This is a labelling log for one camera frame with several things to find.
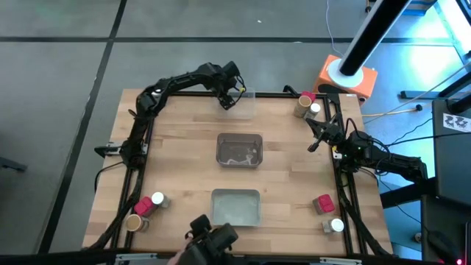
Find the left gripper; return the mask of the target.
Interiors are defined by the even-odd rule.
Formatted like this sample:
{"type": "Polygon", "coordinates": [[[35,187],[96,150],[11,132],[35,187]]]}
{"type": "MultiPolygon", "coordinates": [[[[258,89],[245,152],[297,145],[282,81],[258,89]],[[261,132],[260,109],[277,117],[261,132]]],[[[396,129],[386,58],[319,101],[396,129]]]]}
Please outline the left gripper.
{"type": "Polygon", "coordinates": [[[229,90],[236,86],[237,80],[235,77],[227,77],[223,75],[216,75],[215,77],[215,95],[219,99],[219,104],[227,110],[232,108],[236,101],[229,95],[229,90]]]}

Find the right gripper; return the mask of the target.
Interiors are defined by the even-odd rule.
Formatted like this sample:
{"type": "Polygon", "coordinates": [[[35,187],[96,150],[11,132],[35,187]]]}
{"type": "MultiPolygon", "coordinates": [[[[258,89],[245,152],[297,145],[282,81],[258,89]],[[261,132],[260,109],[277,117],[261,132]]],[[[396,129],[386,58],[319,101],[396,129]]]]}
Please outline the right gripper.
{"type": "Polygon", "coordinates": [[[314,142],[308,147],[309,152],[315,152],[323,141],[328,144],[340,144],[346,140],[346,132],[340,125],[343,121],[342,114],[336,114],[330,121],[305,121],[311,129],[319,130],[319,134],[314,136],[314,142]]]}

